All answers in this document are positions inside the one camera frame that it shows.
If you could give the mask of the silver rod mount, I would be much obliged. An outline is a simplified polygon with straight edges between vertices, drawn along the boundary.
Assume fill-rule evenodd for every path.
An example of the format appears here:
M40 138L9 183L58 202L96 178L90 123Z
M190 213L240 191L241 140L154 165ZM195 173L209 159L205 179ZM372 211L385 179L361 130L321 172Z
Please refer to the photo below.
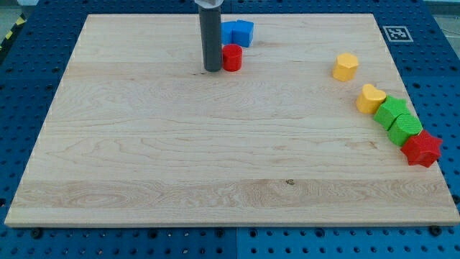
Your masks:
M217 8L222 5L222 0L194 0L202 8Z

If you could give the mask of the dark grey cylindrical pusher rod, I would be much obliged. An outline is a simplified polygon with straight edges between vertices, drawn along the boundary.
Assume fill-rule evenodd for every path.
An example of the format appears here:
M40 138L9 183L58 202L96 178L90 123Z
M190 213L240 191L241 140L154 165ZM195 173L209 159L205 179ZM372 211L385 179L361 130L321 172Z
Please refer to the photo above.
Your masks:
M206 9L198 7L201 29L203 65L209 72L217 72L222 67L221 49L221 7Z

